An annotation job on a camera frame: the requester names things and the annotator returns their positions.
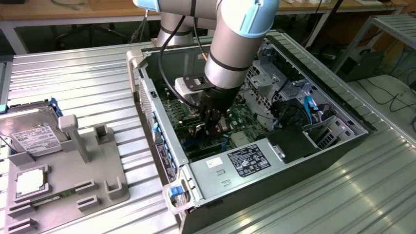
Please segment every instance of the white label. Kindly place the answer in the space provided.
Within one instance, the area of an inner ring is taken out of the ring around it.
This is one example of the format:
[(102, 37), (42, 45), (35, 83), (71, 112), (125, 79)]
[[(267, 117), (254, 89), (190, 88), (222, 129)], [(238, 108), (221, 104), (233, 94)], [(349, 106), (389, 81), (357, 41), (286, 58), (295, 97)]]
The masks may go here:
[(211, 159), (207, 161), (209, 168), (215, 167), (222, 164), (223, 164), (223, 160), (221, 157), (217, 157), (215, 159)]
[(30, 154), (61, 146), (50, 126), (14, 133), (13, 136)]

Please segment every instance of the metal slotted table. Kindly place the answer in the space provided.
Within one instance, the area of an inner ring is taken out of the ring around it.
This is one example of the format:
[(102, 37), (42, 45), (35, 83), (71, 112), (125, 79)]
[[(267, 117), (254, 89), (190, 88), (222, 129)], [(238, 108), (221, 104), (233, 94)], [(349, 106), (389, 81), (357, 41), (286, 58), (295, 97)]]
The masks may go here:
[[(387, 32), (406, 45), (416, 49), (416, 17), (411, 15), (393, 15), (393, 16), (373, 16), (363, 25), (357, 37), (349, 45), (349, 48), (341, 58), (337, 60), (334, 71), (339, 72), (353, 50), (359, 46), (361, 41), (367, 35), (373, 26), (377, 26), (383, 32)], [(382, 34), (377, 36), (369, 43), (373, 47), (381, 38)]]
[[(326, 171), (199, 233), (411, 233), (416, 230), (415, 140), (358, 96), (331, 70), (286, 35), (271, 33), (379, 129)], [(65, 114), (81, 116), (81, 131), (115, 129), (131, 199), (50, 231), (58, 233), (179, 233), (162, 197), (162, 183), (134, 109), (122, 45), (17, 56), (10, 104), (54, 96)], [(7, 148), (0, 156), (5, 216)]]

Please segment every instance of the wooden workbench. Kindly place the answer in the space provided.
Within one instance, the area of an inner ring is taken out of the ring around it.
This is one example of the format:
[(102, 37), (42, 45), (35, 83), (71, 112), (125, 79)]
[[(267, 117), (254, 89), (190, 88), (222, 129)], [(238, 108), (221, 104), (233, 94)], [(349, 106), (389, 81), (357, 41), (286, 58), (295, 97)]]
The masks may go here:
[[(318, 27), (313, 33), (309, 45), (315, 40), (318, 32), (329, 18), (331, 9), (334, 8), (337, 0), (333, 3), (323, 4), (319, 8), (319, 13), (323, 17)], [(397, 4), (397, 14), (403, 10), (407, 3), (403, 0), (394, 0)], [(315, 13), (318, 5), (311, 3), (294, 2), (293, 4), (281, 0), (279, 15), (293, 14), (311, 14)], [(355, 0), (345, 0), (339, 11), (381, 11), (386, 6), (373, 5), (365, 6)], [(15, 28), (25, 26), (45, 26), (45, 25), (65, 25), (65, 24), (86, 24), (86, 23), (109, 23), (109, 22), (127, 22), (142, 21), (146, 10), (141, 8), (122, 9), (122, 10), (93, 10), (89, 4), (79, 6), (79, 10), (69, 7), (55, 5), (51, 0), (26, 0), (26, 4), (0, 4), (0, 29), (11, 43), (17, 54), (26, 54), (27, 49), (19, 38)], [(161, 19), (159, 13), (151, 12), (149, 20)]]

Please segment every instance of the floor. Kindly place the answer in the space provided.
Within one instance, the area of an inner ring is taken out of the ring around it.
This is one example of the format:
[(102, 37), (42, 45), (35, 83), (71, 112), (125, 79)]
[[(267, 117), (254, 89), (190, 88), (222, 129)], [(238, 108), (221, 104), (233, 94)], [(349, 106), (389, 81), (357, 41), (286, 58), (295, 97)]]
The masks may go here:
[[(277, 16), (274, 28), (285, 29), (295, 39), (302, 40), (302, 38), (307, 37), (306, 34), (309, 32), (306, 32), (306, 28), (309, 27), (309, 30), (311, 30), (307, 19), (307, 15), (298, 15), (297, 18), (294, 18), (293, 16)], [(115, 31), (126, 35), (130, 39), (138, 26), (139, 22), (115, 23)], [(59, 25), (57, 26), (57, 29), (58, 34), (61, 35), (67, 33), (73, 28), (71, 25)], [(159, 29), (161, 21), (151, 21), (151, 36), (146, 38), (146, 40), (158, 37)], [(53, 30), (50, 26), (21, 27), (18, 28), (18, 32), (31, 53), (55, 51), (59, 49), (55, 45)], [(199, 34), (201, 33), (203, 35), (206, 33), (206, 30), (199, 30)], [(123, 40), (121, 38), (111, 35), (109, 36), (103, 32), (97, 32), (94, 42), (95, 47), (123, 44)], [(62, 49), (81, 49), (89, 47), (90, 38), (87, 31), (73, 35), (63, 40)], [(11, 54), (14, 54), (13, 47), (10, 46), (3, 32), (0, 31), (0, 56)]]

